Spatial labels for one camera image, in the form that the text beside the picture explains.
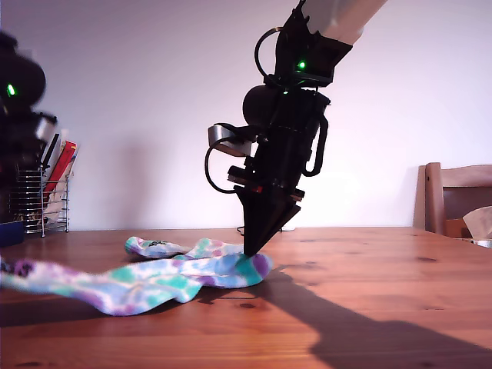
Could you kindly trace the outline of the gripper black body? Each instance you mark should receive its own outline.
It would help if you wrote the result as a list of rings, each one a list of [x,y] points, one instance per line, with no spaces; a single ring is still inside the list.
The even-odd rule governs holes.
[[[278,189],[300,201],[305,192],[298,189],[298,182],[301,176],[314,173],[306,169],[313,140],[314,136],[306,132],[258,135],[255,154],[246,156],[243,168],[230,167],[228,180],[259,194],[271,194]]]

